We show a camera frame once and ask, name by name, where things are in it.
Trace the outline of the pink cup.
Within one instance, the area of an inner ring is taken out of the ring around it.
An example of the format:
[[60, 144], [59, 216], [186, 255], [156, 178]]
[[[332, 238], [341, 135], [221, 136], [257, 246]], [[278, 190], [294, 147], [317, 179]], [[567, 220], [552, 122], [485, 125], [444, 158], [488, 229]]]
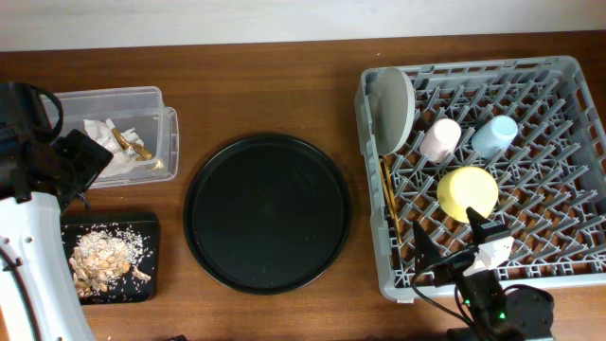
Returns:
[[419, 151], [430, 162], [441, 163], [449, 153], [454, 152], [460, 137], [459, 124], [453, 119], [441, 118], [425, 133]]

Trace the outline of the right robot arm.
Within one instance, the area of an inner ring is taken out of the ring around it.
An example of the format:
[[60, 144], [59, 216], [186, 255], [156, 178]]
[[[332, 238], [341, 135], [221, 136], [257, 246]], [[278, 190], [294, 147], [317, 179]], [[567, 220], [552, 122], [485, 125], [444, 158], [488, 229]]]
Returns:
[[[505, 224], [466, 209], [472, 242], [442, 256], [419, 222], [413, 222], [415, 275], [411, 288], [425, 302], [458, 318], [465, 326], [449, 329], [449, 340], [552, 340], [555, 302], [543, 289], [526, 284], [501, 285], [494, 269], [508, 259], [513, 245]], [[435, 287], [454, 286], [454, 312], [423, 294], [417, 281], [433, 277]]]

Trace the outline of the blue cup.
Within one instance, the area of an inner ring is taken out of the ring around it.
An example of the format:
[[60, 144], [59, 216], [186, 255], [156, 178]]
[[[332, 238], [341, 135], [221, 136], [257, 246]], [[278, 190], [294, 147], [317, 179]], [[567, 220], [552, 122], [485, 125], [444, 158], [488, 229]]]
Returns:
[[507, 116], [492, 118], [472, 136], [472, 149], [485, 159], [505, 150], [518, 134], [518, 125]]

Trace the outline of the gold snack wrapper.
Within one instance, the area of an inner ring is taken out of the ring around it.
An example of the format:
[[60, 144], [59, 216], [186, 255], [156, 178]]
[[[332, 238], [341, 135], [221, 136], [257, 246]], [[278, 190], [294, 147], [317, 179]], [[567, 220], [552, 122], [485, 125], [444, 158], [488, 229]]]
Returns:
[[117, 128], [112, 128], [111, 132], [113, 133], [118, 145], [125, 152], [133, 152], [136, 154], [136, 161], [149, 161], [153, 160], [154, 156], [151, 152], [145, 149], [143, 146], [137, 143], [129, 142], [118, 130]]

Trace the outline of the white paper napkin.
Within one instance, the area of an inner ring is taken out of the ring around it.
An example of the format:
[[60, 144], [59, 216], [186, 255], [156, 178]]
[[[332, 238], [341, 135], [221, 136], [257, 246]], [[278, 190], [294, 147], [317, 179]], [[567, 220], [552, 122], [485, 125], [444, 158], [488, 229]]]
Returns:
[[111, 119], [105, 121], [85, 119], [83, 125], [85, 132], [91, 139], [113, 154], [113, 159], [100, 174], [100, 178], [121, 175], [134, 168], [138, 154], [125, 151], [119, 145], [113, 133], [116, 125]]

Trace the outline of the yellow bowl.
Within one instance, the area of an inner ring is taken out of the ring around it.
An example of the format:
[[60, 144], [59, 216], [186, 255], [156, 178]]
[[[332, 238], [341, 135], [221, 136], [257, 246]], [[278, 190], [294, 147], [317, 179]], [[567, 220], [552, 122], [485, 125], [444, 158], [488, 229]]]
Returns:
[[438, 182], [437, 200], [441, 209], [460, 223], [469, 221], [466, 210], [473, 208], [488, 218], [498, 201], [496, 180], [478, 167], [462, 167], [448, 172]]

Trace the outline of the grey plate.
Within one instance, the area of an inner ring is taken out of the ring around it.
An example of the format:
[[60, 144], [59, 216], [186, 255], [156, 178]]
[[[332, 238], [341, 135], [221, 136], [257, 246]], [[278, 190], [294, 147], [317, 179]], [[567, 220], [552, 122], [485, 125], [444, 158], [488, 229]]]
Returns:
[[415, 120], [415, 91], [410, 78], [396, 67], [387, 67], [372, 84], [369, 104], [377, 152], [389, 155], [398, 151]]

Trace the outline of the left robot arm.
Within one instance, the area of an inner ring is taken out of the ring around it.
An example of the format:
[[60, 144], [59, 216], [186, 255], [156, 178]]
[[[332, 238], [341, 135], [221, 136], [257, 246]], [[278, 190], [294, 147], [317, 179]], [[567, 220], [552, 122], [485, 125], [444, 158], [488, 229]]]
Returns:
[[12, 340], [91, 340], [61, 235], [61, 216], [113, 156], [78, 130], [62, 135], [43, 88], [1, 86], [1, 315]]

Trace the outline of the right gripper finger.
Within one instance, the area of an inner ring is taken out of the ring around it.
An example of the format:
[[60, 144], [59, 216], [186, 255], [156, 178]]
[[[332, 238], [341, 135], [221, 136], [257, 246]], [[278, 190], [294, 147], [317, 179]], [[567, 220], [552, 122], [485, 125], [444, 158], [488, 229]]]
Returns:
[[434, 242], [418, 221], [413, 222], [415, 240], [415, 272], [417, 275], [427, 271], [441, 261], [441, 256]]
[[471, 206], [466, 208], [466, 214], [473, 232], [485, 232], [492, 227], [492, 221], [482, 216]]

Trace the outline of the food scraps and rice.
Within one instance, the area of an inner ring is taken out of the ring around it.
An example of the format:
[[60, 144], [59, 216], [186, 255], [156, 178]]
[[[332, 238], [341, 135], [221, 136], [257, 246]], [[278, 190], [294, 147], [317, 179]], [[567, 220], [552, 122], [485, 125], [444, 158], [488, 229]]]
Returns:
[[66, 227], [63, 235], [75, 234], [75, 245], [68, 249], [67, 260], [80, 299], [124, 298], [132, 284], [137, 294], [143, 292], [153, 276], [143, 268], [153, 251], [148, 237], [131, 224], [89, 224]]

